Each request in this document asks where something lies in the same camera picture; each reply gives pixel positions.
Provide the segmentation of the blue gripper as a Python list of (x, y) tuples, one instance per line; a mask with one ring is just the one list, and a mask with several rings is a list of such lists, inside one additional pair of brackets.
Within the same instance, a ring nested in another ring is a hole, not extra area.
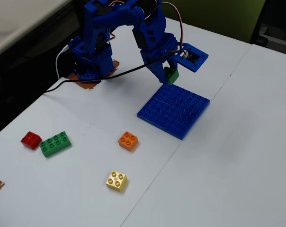
[(163, 63), (166, 61), (171, 70), (178, 69), (178, 62), (175, 59), (179, 52), (178, 42), (172, 33), (161, 33), (155, 35), (153, 32), (140, 32), (140, 54), (143, 58), (146, 67), (159, 79), (161, 83), (167, 83), (167, 79), (163, 69)]

